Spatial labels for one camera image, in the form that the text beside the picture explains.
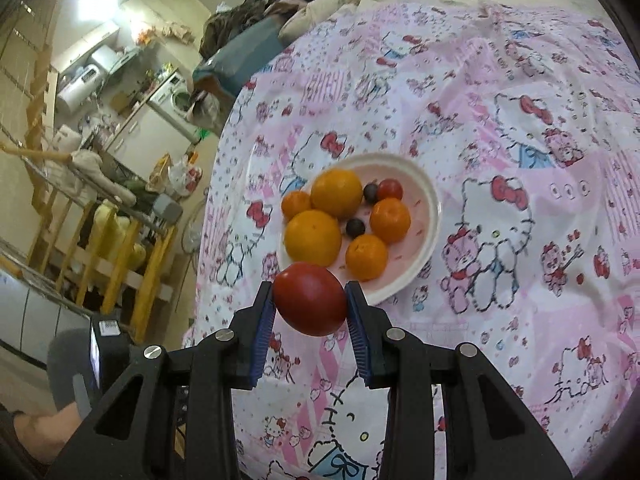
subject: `dark round fruit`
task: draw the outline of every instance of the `dark round fruit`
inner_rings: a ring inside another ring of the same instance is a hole
[[[289,326],[322,337],[336,332],[347,317],[347,297],[324,267],[297,262],[273,280],[273,303]]]
[[[364,187],[364,200],[371,205],[374,205],[378,201],[378,184],[369,182]]]
[[[404,190],[402,189],[402,184],[394,178],[386,178],[378,184],[378,200],[384,200],[385,198],[397,198],[398,200],[402,200],[403,195]]]
[[[352,218],[347,222],[345,231],[347,231],[347,236],[349,238],[355,240],[358,236],[363,235],[367,231],[367,228],[362,220],[359,218]]]

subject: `bowl of fruit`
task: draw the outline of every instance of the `bowl of fruit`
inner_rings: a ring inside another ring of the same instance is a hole
[[[353,155],[282,198],[280,269],[326,267],[360,282],[369,304],[406,287],[427,263],[440,230],[431,179],[390,153]]]

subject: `person's arm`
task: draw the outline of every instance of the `person's arm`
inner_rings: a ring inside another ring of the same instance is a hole
[[[55,415],[16,415],[15,434],[25,450],[40,463],[52,463],[82,420],[73,402]]]

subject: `white label sticker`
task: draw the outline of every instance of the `white label sticker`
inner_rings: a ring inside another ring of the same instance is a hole
[[[118,326],[117,321],[101,321],[98,323],[98,327],[100,327],[100,335],[102,337],[108,335],[120,335],[120,327]]]

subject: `pile of clothes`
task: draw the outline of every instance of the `pile of clothes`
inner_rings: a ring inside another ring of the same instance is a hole
[[[200,55],[209,59],[229,41],[260,22],[277,14],[286,22],[300,9],[314,0],[245,0],[231,10],[217,12],[204,25]]]

